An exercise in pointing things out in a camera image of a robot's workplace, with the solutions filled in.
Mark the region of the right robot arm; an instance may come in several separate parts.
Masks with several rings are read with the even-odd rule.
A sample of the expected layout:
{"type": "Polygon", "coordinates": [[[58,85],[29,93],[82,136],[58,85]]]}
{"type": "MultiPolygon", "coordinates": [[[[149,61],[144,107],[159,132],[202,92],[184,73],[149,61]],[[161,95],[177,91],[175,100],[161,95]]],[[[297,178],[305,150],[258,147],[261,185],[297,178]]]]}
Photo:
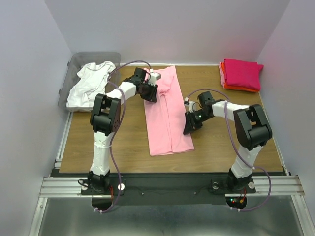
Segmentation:
{"type": "Polygon", "coordinates": [[[227,176],[211,181],[213,191],[220,193],[238,193],[242,190],[253,191],[252,172],[257,169],[256,158],[262,148],[272,138],[272,129],[261,105],[238,105],[228,100],[215,100],[212,90],[201,89],[198,95],[200,109],[187,96],[184,105],[185,127],[183,134],[190,134],[203,126],[203,122],[214,118],[224,118],[227,124],[232,147],[237,155],[227,176]],[[233,140],[230,122],[234,122],[237,142],[233,140]]]}

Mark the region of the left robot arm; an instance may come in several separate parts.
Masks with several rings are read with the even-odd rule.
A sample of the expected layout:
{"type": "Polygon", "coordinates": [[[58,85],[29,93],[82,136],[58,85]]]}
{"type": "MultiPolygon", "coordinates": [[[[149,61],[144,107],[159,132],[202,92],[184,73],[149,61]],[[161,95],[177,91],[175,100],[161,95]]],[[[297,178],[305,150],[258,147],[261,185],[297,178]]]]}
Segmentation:
{"type": "Polygon", "coordinates": [[[94,132],[94,155],[85,187],[103,194],[110,188],[110,148],[121,119],[121,106],[126,100],[140,95],[145,101],[157,101],[157,80],[161,74],[152,69],[136,68],[134,74],[106,94],[98,94],[94,100],[90,124],[94,132]]]}

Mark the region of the light pink t-shirt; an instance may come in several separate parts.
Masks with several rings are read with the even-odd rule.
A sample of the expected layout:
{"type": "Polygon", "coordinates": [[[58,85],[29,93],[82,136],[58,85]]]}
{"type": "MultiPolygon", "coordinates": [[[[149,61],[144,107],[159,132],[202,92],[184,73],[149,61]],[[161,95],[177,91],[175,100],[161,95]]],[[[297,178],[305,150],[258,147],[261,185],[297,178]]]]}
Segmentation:
{"type": "Polygon", "coordinates": [[[150,156],[193,151],[191,135],[183,134],[185,106],[175,66],[158,69],[157,101],[144,102],[150,156]]]}

